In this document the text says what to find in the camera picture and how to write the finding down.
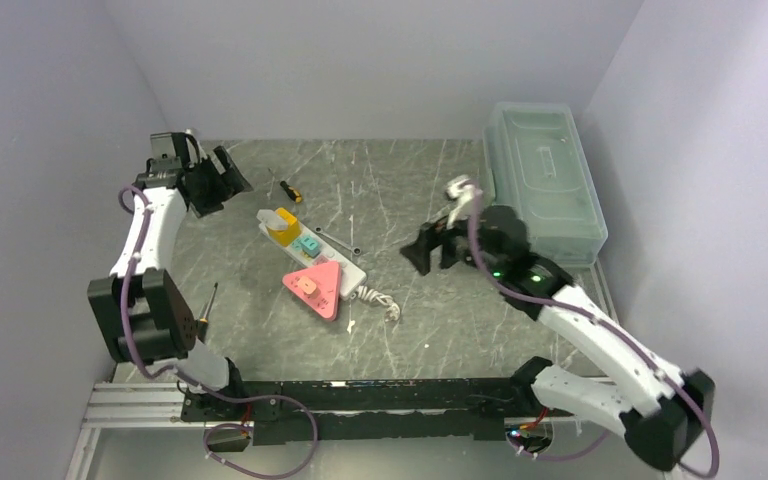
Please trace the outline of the yellow cube plug adapter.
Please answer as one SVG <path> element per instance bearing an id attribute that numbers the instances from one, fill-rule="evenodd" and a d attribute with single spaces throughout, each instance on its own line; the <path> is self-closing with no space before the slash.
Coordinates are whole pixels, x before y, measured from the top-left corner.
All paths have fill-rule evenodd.
<path id="1" fill-rule="evenodd" d="M 274 210 L 274 221 L 267 227 L 268 235 L 281 247 L 288 247 L 301 235 L 298 219 L 285 208 Z"/>

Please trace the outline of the white power strip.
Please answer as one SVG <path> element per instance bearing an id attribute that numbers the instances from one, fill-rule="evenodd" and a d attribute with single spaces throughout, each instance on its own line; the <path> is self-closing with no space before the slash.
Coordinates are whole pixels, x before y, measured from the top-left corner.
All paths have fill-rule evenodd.
<path id="1" fill-rule="evenodd" d="M 267 237 L 272 243 L 274 243 L 279 249 L 281 249 L 284 253 L 286 253 L 288 256 L 290 256 L 292 259 L 294 259 L 297 263 L 299 263 L 303 267 L 311 267 L 313 265 L 324 263 L 326 261 L 331 261 L 331 260 L 336 261 L 340 265 L 340 268 L 342 270 L 340 297 L 344 300 L 350 300 L 355 298 L 358 288 L 362 286 L 367 279 L 366 272 L 362 270 L 360 267 L 358 267 L 347 256 L 343 255 L 338 249 L 328 244 L 322 236 L 319 236 L 313 230 L 308 228 L 299 219 L 298 221 L 301 226 L 301 235 L 307 234 L 307 235 L 316 237 L 322 245 L 321 252 L 315 259 L 306 258 L 302 254 L 300 254 L 298 251 L 293 249 L 291 247 L 291 244 L 288 247 L 281 247 L 275 240 L 273 240 L 268 235 L 267 228 L 264 225 L 262 225 L 259 221 L 258 222 L 259 222 L 259 229 L 261 233 L 265 237 Z"/>

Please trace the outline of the pink triangular plug adapter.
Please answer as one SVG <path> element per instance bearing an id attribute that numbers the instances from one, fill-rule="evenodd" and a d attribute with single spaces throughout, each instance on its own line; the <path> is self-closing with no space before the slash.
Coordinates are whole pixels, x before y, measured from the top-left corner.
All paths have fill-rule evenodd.
<path id="1" fill-rule="evenodd" d="M 326 261 L 288 273 L 282 284 L 297 299 L 326 322 L 337 318 L 342 270 L 336 261 Z"/>

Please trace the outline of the white plug adapter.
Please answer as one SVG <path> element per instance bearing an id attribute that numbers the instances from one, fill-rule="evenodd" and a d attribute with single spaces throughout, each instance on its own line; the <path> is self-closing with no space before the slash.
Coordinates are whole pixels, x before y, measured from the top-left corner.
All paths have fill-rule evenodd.
<path id="1" fill-rule="evenodd" d="M 260 209 L 256 217 L 269 230 L 285 231 L 289 226 L 288 222 L 275 210 Z"/>

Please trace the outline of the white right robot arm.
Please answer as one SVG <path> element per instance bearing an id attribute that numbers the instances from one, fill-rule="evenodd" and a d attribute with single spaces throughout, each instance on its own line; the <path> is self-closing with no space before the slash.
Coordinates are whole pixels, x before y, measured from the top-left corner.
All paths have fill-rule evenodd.
<path id="1" fill-rule="evenodd" d="M 526 224 L 512 208 L 491 206 L 479 217 L 426 222 L 400 253 L 426 275 L 435 249 L 441 268 L 458 262 L 476 267 L 505 302 L 569 341 L 610 380 L 603 384 L 534 357 L 511 377 L 517 411 L 534 415 L 546 407 L 579 416 L 622 437 L 641 461 L 663 472 L 683 467 L 683 456 L 706 436 L 707 471 L 685 470 L 705 478 L 718 473 L 713 379 L 701 369 L 682 370 L 611 319 L 568 271 L 532 251 Z"/>

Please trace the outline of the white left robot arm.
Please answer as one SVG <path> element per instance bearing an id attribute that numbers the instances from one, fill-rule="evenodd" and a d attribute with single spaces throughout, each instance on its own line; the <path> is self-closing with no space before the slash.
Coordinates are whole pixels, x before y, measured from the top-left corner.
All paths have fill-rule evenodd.
<path id="1" fill-rule="evenodd" d="M 155 133 L 151 155 L 117 195 L 131 224 L 109 273 L 89 282 L 87 297 L 111 358 L 147 380 L 175 376 L 224 420 L 239 417 L 247 392 L 232 360 L 204 341 L 207 322 L 195 315 L 171 274 L 174 246 L 188 214 L 219 212 L 251 184 L 228 151 L 211 151 L 189 130 Z"/>

